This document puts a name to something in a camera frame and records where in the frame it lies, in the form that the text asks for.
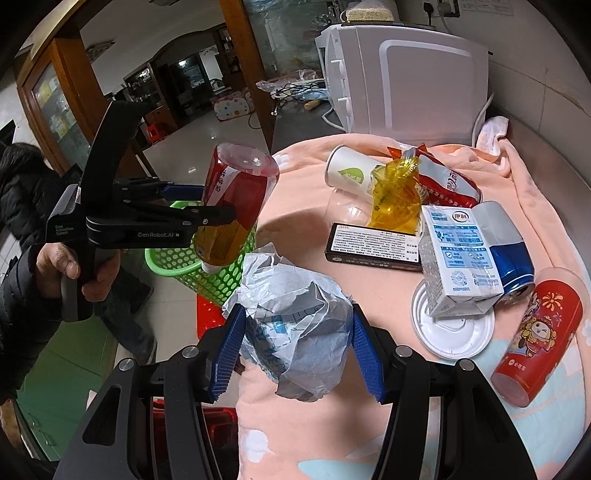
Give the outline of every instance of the white paper cup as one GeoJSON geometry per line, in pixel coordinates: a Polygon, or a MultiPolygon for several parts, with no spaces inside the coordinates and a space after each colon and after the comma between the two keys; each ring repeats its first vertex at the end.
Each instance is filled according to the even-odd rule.
{"type": "Polygon", "coordinates": [[[374,185],[371,172],[384,165],[367,155],[339,145],[329,155],[324,172],[324,181],[329,187],[341,189],[372,200],[374,185]]]}

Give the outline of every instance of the glass cabinet door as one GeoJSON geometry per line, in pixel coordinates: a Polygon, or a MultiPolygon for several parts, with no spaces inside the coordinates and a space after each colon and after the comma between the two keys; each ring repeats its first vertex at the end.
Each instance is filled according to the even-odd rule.
{"type": "Polygon", "coordinates": [[[320,70],[314,39],[335,23],[343,0],[243,0],[267,77],[320,70]]]}
{"type": "Polygon", "coordinates": [[[70,109],[52,64],[46,68],[33,88],[33,95],[51,135],[67,162],[71,166],[78,164],[84,170],[90,153],[90,144],[70,109]]]}

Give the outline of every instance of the white microwave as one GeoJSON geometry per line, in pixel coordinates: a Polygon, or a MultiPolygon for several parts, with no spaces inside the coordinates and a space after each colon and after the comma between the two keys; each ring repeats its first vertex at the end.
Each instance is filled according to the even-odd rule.
{"type": "Polygon", "coordinates": [[[332,25],[316,38],[347,132],[417,145],[470,145],[488,98],[488,51],[422,28],[332,25]]]}

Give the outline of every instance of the green basket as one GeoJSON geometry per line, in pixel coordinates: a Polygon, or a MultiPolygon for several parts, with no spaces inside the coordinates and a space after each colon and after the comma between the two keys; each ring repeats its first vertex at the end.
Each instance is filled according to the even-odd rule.
{"type": "MultiPolygon", "coordinates": [[[[174,202],[172,208],[199,205],[199,202],[174,202]]],[[[190,248],[147,248],[146,263],[150,270],[162,277],[174,277],[183,285],[206,299],[223,305],[242,281],[242,261],[244,254],[255,248],[255,230],[248,235],[238,258],[215,275],[207,275],[201,267],[201,260],[190,248]]]]}

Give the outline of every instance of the blue gripper pad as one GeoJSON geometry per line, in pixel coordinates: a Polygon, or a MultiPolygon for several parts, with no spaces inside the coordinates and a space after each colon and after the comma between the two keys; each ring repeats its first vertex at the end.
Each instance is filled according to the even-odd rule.
{"type": "Polygon", "coordinates": [[[384,367],[374,348],[366,329],[371,329],[365,319],[361,319],[356,311],[353,311],[353,350],[357,363],[361,369],[365,387],[375,399],[382,402],[386,398],[386,387],[384,386],[384,367]]]}
{"type": "Polygon", "coordinates": [[[212,365],[212,379],[207,392],[212,400],[217,400],[226,391],[230,383],[232,371],[240,353],[242,340],[246,333],[246,310],[240,305],[234,305],[227,322],[229,322],[226,336],[217,352],[212,365]]]}

